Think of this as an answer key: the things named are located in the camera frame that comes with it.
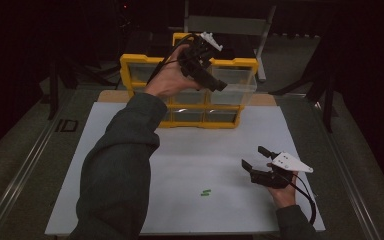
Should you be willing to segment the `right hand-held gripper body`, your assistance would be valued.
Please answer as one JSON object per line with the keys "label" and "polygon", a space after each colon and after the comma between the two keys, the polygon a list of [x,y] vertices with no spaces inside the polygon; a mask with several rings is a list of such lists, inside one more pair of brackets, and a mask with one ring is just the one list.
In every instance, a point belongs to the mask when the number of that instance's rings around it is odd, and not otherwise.
{"label": "right hand-held gripper body", "polygon": [[252,166],[249,166],[252,183],[274,189],[283,189],[292,182],[295,172],[313,172],[312,167],[306,165],[289,153],[267,153],[266,156],[272,159],[271,171],[256,170]]}

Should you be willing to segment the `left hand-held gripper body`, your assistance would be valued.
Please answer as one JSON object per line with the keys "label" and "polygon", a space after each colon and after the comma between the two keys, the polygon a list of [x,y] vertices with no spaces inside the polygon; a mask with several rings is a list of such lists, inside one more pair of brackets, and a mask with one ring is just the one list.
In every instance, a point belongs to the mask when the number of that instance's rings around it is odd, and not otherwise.
{"label": "left hand-held gripper body", "polygon": [[179,44],[187,45],[177,57],[182,73],[194,80],[213,80],[214,77],[208,72],[210,59],[223,49],[213,34],[207,32],[188,34],[179,41]]}

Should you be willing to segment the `clear plastic drawer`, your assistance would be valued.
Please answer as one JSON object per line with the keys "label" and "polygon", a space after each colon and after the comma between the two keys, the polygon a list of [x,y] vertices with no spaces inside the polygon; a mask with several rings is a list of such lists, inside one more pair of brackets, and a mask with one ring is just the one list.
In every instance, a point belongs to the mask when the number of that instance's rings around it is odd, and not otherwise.
{"label": "clear plastic drawer", "polygon": [[211,73],[227,84],[222,91],[210,94],[211,104],[247,105],[257,89],[255,75],[250,67],[214,66]]}

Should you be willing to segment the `yellow organizer cabinet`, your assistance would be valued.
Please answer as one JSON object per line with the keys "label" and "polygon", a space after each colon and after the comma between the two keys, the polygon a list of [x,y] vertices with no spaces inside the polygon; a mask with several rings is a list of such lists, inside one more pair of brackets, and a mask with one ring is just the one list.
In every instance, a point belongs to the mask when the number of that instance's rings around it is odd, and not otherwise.
{"label": "yellow organizer cabinet", "polygon": [[[172,36],[157,37],[148,32],[140,32],[131,40],[126,52],[120,57],[121,70],[128,63],[153,63],[156,65],[147,84],[159,73],[161,68],[169,63],[171,54],[180,46],[179,41],[188,34],[200,33],[175,33]],[[208,72],[212,75],[211,69],[214,66],[222,67],[250,67],[254,75],[257,73],[259,63],[249,46],[248,41],[243,36],[213,34],[214,39],[218,44],[223,46],[221,52],[218,52],[210,59],[211,65]],[[200,127],[200,128],[235,128],[239,124],[241,111],[246,105],[241,105],[240,113],[238,114],[234,124],[222,122],[208,122],[202,126],[168,126],[161,125],[165,128],[169,127]]]}

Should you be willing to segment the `person's right hand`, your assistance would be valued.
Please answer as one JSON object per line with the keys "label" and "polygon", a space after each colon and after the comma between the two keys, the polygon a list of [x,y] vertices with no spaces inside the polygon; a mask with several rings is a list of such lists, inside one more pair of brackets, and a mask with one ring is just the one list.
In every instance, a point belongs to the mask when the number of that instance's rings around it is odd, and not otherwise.
{"label": "person's right hand", "polygon": [[271,194],[274,204],[278,209],[296,204],[296,189],[292,185],[288,185],[283,189],[268,187],[267,190]]}

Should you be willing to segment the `person's left hand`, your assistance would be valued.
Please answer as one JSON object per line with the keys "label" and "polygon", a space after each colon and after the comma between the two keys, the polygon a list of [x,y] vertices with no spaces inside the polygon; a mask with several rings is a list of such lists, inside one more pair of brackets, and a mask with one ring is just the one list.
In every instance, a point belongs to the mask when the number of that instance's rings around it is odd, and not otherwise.
{"label": "person's left hand", "polygon": [[180,45],[170,56],[169,63],[165,64],[159,73],[147,84],[144,92],[159,98],[171,97],[186,89],[200,90],[201,86],[194,80],[187,78],[181,72],[178,56],[188,48]]}

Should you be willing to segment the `white table sheet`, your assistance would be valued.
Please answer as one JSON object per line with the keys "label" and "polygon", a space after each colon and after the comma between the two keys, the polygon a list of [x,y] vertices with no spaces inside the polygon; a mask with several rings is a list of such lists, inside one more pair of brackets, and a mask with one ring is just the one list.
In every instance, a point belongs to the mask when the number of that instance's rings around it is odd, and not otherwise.
{"label": "white table sheet", "polygon": [[[160,146],[150,159],[151,185],[144,236],[222,235],[275,232],[269,192],[241,166],[265,169],[263,146],[297,153],[282,110],[248,106],[234,129],[160,128]],[[210,196],[200,196],[211,189]]]}

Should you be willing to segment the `grid of clear drawers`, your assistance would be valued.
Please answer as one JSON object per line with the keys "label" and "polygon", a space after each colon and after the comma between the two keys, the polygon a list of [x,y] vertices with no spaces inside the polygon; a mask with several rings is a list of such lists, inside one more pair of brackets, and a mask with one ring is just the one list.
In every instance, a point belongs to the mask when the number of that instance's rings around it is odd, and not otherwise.
{"label": "grid of clear drawers", "polygon": [[[121,75],[130,97],[144,92],[146,81],[155,67],[153,63],[128,63],[125,66]],[[202,126],[208,122],[234,124],[241,110],[241,101],[241,97],[234,97],[227,90],[184,90],[164,99],[168,110],[163,125]]]}

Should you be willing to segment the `grey metal stand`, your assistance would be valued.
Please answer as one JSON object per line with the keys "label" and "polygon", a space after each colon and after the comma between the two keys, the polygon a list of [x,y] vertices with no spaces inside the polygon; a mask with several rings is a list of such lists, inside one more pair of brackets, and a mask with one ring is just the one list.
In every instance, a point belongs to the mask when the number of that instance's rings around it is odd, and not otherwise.
{"label": "grey metal stand", "polygon": [[184,0],[185,32],[214,32],[255,36],[254,53],[259,63],[257,80],[267,80],[262,52],[277,5],[269,0]]}

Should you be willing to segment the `black tripod stand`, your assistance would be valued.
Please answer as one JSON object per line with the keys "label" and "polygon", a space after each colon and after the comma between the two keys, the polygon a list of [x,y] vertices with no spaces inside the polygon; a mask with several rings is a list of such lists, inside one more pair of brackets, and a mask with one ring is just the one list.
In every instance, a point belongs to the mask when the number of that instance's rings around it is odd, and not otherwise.
{"label": "black tripod stand", "polygon": [[331,132],[331,117],[333,110],[334,84],[335,78],[330,71],[313,70],[305,73],[299,80],[275,91],[270,91],[270,95],[281,96],[290,93],[307,83],[311,83],[311,87],[305,94],[305,98],[309,102],[318,102],[324,97],[324,107],[322,108],[322,121],[325,128]]}
{"label": "black tripod stand", "polygon": [[75,71],[89,77],[100,85],[115,86],[115,83],[105,80],[97,73],[87,69],[65,54],[55,54],[51,56],[49,62],[49,94],[47,95],[47,100],[50,104],[49,120],[52,120],[56,116],[59,109],[58,80],[61,79],[69,89],[75,89],[77,87]]}

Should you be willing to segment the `brown wooden board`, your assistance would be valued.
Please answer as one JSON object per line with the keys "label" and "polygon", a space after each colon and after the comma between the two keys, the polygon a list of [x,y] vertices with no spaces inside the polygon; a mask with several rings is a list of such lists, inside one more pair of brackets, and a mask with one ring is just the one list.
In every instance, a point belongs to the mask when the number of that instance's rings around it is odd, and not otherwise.
{"label": "brown wooden board", "polygon": [[[130,99],[127,91],[124,90],[103,90],[98,102],[126,103]],[[249,106],[276,106],[276,100],[269,94],[253,94],[248,103]]]}

